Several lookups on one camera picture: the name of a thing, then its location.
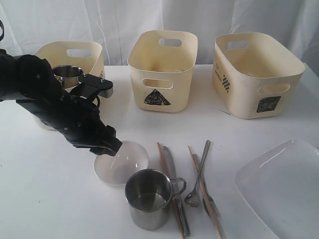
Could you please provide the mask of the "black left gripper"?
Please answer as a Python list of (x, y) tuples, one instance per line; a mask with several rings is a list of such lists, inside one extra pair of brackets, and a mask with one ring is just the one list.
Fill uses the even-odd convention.
[(75, 148), (89, 148), (95, 155), (115, 156), (123, 144), (116, 138), (115, 129), (101, 121), (93, 103), (71, 97), (60, 85), (15, 102), (60, 132)]

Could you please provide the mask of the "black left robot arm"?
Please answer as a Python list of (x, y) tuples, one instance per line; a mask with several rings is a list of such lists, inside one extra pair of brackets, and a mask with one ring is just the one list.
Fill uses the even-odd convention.
[(115, 154), (122, 146), (116, 130), (104, 125), (93, 101), (101, 92), (109, 97), (113, 83), (87, 74), (70, 92), (63, 89), (45, 59), (11, 56), (0, 51), (0, 99), (14, 100), (44, 124), (64, 135), (76, 148), (94, 154)]

